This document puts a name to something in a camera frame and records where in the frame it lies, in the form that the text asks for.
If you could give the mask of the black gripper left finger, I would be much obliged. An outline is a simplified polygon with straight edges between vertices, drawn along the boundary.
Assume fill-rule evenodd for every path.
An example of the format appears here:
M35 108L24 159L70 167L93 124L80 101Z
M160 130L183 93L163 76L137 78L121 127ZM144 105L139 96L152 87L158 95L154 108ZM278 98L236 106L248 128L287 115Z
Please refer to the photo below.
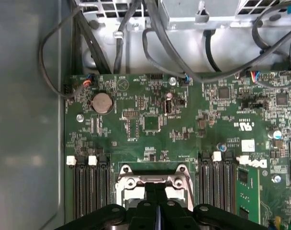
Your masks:
M136 207L125 209L110 204L73 220L59 230L103 230L127 225L129 230L154 230L157 216L157 185L145 184L145 199L135 201Z

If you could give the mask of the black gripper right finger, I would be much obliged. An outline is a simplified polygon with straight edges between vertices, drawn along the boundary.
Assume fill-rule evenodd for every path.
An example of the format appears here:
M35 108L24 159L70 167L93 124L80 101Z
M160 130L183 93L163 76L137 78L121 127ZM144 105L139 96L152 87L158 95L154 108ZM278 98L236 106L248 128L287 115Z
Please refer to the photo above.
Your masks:
M193 211L169 199L164 183L156 184L158 230L266 230L267 227L208 204Z

